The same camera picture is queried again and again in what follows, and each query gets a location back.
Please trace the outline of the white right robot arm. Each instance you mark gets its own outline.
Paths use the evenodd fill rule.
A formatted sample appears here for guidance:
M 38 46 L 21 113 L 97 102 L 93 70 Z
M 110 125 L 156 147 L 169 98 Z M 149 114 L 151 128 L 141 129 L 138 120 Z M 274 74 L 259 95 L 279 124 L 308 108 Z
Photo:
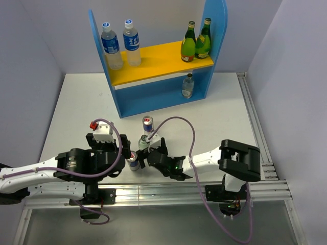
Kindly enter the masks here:
M 220 147 L 193 157 L 170 157 L 164 138 L 156 143 L 149 140 L 136 154 L 141 168 L 149 165 L 176 181 L 202 173 L 224 172 L 221 184 L 205 186 L 206 200 L 211 202 L 244 200 L 246 184 L 261 180 L 260 149 L 230 139 L 222 140 Z

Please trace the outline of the clear glass bottle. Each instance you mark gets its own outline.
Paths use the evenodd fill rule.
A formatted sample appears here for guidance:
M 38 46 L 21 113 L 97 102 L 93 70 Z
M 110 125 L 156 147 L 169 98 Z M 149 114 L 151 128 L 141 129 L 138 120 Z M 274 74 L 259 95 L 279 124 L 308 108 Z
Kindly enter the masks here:
M 182 82 L 182 96 L 186 99 L 189 99 L 193 94 L 194 89 L 194 80 L 191 73 L 187 74 L 187 77 Z
M 140 151 L 147 149 L 149 147 L 149 142 L 146 141 L 147 135 L 142 135 L 138 141 L 138 149 Z

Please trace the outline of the blue and yellow shelf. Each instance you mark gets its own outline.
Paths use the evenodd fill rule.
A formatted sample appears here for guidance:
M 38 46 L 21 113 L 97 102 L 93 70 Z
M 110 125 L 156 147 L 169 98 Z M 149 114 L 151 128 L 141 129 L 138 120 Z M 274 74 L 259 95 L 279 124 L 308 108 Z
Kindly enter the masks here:
M 142 114 L 206 98 L 227 29 L 225 1 L 206 1 L 202 18 L 211 18 L 212 45 L 209 57 L 184 62 L 180 57 L 181 41 L 142 47 L 142 63 L 127 63 L 119 70 L 109 68 L 97 23 L 92 10 L 88 18 L 99 58 L 120 118 Z M 191 73 L 193 94 L 182 96 L 182 82 Z

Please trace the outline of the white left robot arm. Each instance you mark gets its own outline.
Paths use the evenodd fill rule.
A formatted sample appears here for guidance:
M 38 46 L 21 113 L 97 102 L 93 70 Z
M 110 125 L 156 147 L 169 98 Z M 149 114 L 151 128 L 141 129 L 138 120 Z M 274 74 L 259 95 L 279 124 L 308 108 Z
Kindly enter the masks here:
M 125 134 L 88 133 L 89 149 L 73 148 L 49 160 L 12 168 L 1 165 L 1 204 L 19 204 L 26 197 L 67 198 L 94 204 L 99 201 L 98 183 L 116 178 L 131 156 Z

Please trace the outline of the Pocari Sweat bottle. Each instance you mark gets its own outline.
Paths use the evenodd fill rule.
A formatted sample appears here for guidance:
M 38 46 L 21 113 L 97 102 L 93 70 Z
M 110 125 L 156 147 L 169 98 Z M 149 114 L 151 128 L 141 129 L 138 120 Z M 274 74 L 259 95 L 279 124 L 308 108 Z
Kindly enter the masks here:
M 127 62 L 132 67 L 137 67 L 141 64 L 141 53 L 139 48 L 139 35 L 136 28 L 133 26 L 133 21 L 127 19 L 124 22 L 125 29 L 123 30 L 123 40 L 126 50 Z
M 102 24 L 102 30 L 101 40 L 109 68 L 119 70 L 123 67 L 123 60 L 117 35 L 108 22 Z

